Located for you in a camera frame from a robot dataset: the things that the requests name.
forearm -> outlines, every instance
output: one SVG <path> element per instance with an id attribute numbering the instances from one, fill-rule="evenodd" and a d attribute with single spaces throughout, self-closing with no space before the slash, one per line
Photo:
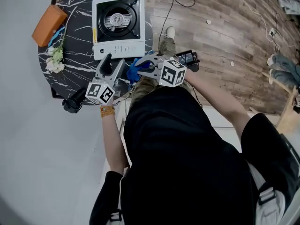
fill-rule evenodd
<path id="1" fill-rule="evenodd" d="M 190 83 L 205 99 L 229 122 L 231 122 L 239 137 L 250 120 L 242 104 L 231 94 L 200 79 L 195 73 L 187 69 L 185 80 Z"/>
<path id="2" fill-rule="evenodd" d="M 115 117 L 113 115 L 104 116 L 102 125 L 108 164 L 111 171 L 123 174 L 128 162 Z"/>

marble tabletop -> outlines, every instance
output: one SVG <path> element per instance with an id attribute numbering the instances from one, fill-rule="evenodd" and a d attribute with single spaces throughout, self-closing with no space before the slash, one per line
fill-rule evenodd
<path id="1" fill-rule="evenodd" d="M 92 1 L 93 0 L 60 0 L 56 4 L 68 15 L 63 25 L 67 23 L 67 31 L 63 44 L 63 57 L 65 69 L 59 73 L 49 73 L 46 70 L 46 59 L 49 58 L 48 48 L 38 48 L 38 58 L 41 69 L 50 86 L 64 98 L 69 98 L 81 87 L 87 87 L 95 76 L 96 67 L 99 61 L 94 60 L 93 38 L 92 38 Z M 59 46 L 64 31 L 60 32 L 53 41 L 52 46 Z M 153 33 L 150 23 L 150 15 L 145 12 L 145 51 L 152 49 Z M 133 59 L 125 59 L 128 65 Z M 113 68 L 119 59 L 112 60 Z M 117 97 L 128 92 L 128 81 L 126 71 L 129 66 L 125 66 L 120 78 L 120 88 Z M 93 105 L 87 99 L 86 105 Z"/>

wooden floor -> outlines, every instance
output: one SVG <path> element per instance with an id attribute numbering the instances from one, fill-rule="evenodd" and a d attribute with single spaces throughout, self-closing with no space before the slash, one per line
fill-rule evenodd
<path id="1" fill-rule="evenodd" d="M 191 0 L 179 0 L 186 5 Z M 277 0 L 245 0 L 262 14 L 267 29 L 275 28 L 275 13 L 282 20 L 290 19 Z M 153 49 L 158 50 L 158 38 L 172 0 L 146 0 L 153 26 Z M 296 47 L 300 31 L 292 22 L 282 23 L 277 17 L 278 30 L 284 37 L 275 36 L 283 55 L 298 62 Z M 198 53 L 199 78 L 210 79 L 235 96 L 248 110 L 253 107 L 263 113 L 281 114 L 287 93 L 277 85 L 269 85 L 262 71 L 269 72 L 266 61 L 274 53 L 274 43 L 266 38 L 265 25 L 260 16 L 252 13 L 242 0 L 196 0 L 193 7 L 175 2 L 165 28 L 176 29 L 176 50 L 192 49 Z M 208 102 L 198 95 L 204 105 Z"/>

orange bracelet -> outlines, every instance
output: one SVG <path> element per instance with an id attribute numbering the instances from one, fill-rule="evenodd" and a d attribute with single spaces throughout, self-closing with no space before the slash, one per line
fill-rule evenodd
<path id="1" fill-rule="evenodd" d="M 101 106 L 100 111 L 101 111 L 101 117 L 105 117 L 107 115 L 116 115 L 116 113 L 114 112 L 115 109 L 113 106 Z"/>

shoe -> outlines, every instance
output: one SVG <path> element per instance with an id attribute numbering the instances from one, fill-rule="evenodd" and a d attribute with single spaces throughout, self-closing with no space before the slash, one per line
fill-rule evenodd
<path id="1" fill-rule="evenodd" d="M 165 37 L 166 38 L 175 38 L 175 28 L 174 27 L 168 27 L 165 30 Z"/>
<path id="2" fill-rule="evenodd" d="M 273 72 L 273 69 L 270 69 L 270 71 L 269 71 L 269 75 L 270 75 L 270 76 L 272 76 L 272 75 L 271 75 L 271 74 L 272 74 L 272 72 Z M 269 84 L 271 84 L 271 85 L 272 85 L 272 84 L 273 84 L 273 82 L 274 82 L 274 81 L 273 81 L 272 79 L 270 79 L 270 78 L 269 78 Z"/>
<path id="3" fill-rule="evenodd" d="M 268 66 L 271 66 L 271 65 L 273 65 L 275 62 L 274 62 L 274 56 L 275 56 L 275 54 L 272 54 L 269 58 L 268 58 L 268 60 L 267 60 L 267 64 L 268 64 Z"/>

